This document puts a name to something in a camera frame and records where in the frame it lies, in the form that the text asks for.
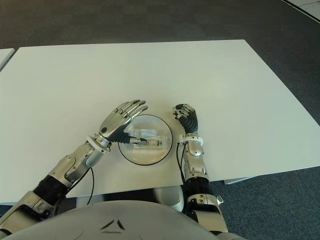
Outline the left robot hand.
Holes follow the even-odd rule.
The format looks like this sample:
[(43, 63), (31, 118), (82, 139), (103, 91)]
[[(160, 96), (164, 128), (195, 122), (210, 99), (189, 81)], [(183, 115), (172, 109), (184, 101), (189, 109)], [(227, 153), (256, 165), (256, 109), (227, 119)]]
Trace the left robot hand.
[(125, 128), (132, 120), (148, 109), (145, 100), (135, 99), (117, 106), (102, 122), (99, 134), (112, 143), (145, 144), (145, 138), (131, 136)]

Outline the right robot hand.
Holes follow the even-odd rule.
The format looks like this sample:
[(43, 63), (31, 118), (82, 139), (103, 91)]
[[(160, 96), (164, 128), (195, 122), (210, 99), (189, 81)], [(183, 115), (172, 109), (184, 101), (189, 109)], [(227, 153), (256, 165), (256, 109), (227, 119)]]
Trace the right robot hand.
[(198, 133), (198, 118), (196, 110), (187, 103), (181, 103), (172, 108), (174, 118), (181, 124), (186, 134)]

